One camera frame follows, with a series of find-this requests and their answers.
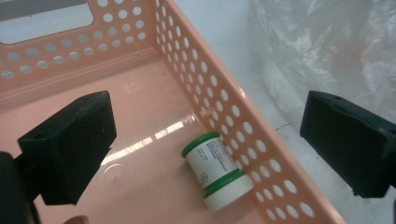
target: basket floor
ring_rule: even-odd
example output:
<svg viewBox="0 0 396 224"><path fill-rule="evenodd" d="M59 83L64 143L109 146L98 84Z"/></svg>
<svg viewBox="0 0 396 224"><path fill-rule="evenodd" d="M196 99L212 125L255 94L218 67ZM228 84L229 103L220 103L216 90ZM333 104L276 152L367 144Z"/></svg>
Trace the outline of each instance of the basket floor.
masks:
<svg viewBox="0 0 396 224"><path fill-rule="evenodd" d="M81 95L110 92L118 137L78 204L35 205L43 223L85 215L91 223L264 223L249 198L217 214L180 152L205 132L162 61L96 80L0 113L0 143L15 158L17 139Z"/></svg>

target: pink plastic basket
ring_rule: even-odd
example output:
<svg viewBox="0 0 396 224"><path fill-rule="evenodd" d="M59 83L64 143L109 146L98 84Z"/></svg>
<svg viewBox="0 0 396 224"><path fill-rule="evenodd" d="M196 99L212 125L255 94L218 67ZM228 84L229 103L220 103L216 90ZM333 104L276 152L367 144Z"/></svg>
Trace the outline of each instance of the pink plastic basket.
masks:
<svg viewBox="0 0 396 224"><path fill-rule="evenodd" d="M79 96L112 99L112 149L76 206L35 200L43 223L345 223L174 1L88 2L90 26L0 45L0 143L13 157ZM255 184L218 214L180 156L210 131Z"/></svg>

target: white plastic bag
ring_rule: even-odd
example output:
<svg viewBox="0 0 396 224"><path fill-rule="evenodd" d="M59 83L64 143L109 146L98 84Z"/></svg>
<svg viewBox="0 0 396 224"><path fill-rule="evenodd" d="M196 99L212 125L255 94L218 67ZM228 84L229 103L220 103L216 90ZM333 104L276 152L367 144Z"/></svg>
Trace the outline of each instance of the white plastic bag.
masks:
<svg viewBox="0 0 396 224"><path fill-rule="evenodd" d="M396 1L255 0L249 53L299 129L310 90L396 122Z"/></svg>

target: perforated basket side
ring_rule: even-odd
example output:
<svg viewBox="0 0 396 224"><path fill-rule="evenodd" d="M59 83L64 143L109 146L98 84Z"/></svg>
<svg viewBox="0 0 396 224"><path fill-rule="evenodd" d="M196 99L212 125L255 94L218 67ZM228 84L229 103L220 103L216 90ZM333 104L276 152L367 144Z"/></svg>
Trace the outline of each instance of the perforated basket side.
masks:
<svg viewBox="0 0 396 224"><path fill-rule="evenodd" d="M132 63L155 54L153 1L88 4L93 15L89 26L12 45L0 43L0 103L14 101L17 93L43 89L43 82L72 78L89 66L118 58Z"/></svg>
<svg viewBox="0 0 396 224"><path fill-rule="evenodd" d="M156 44L197 116L254 180L268 223L345 223L174 1L156 0Z"/></svg>

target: white plastic container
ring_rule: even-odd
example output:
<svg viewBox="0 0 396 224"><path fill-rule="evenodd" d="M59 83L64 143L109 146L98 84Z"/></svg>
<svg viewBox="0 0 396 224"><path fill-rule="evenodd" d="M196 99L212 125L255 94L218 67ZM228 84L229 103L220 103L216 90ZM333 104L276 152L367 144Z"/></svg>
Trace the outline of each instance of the white plastic container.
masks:
<svg viewBox="0 0 396 224"><path fill-rule="evenodd" d="M189 143L181 153L204 188L205 203L213 212L254 187L245 172L238 169L219 137L218 132L206 133Z"/></svg>

